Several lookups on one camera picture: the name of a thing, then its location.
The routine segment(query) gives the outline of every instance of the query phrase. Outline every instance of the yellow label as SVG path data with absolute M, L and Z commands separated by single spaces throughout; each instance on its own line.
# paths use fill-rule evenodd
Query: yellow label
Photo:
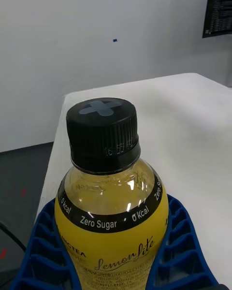
M 58 194 L 56 223 L 83 290 L 145 289 L 153 258 L 167 228 L 168 200 L 159 179 L 146 203 L 125 217 L 118 214 L 120 219 L 116 215 L 101 218 L 92 214 L 88 218 L 88 212 L 76 216 L 67 195 Z M 126 227 L 122 217 L 129 218 L 125 220 Z

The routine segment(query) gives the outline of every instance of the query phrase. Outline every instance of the bottle neck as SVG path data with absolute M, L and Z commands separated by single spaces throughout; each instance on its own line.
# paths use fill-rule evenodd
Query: bottle neck
M 88 181 L 88 182 L 94 182 L 94 183 L 108 183 L 108 182 L 118 182 L 120 183 L 121 179 L 125 179 L 126 177 L 130 177 L 133 175 L 134 166 L 136 163 L 134 163 L 131 167 L 128 169 L 115 173 L 115 174 L 109 174 L 109 175 L 95 175 L 95 174 L 89 174 L 82 172 L 81 170 L 77 169 L 79 171 L 80 178 Z

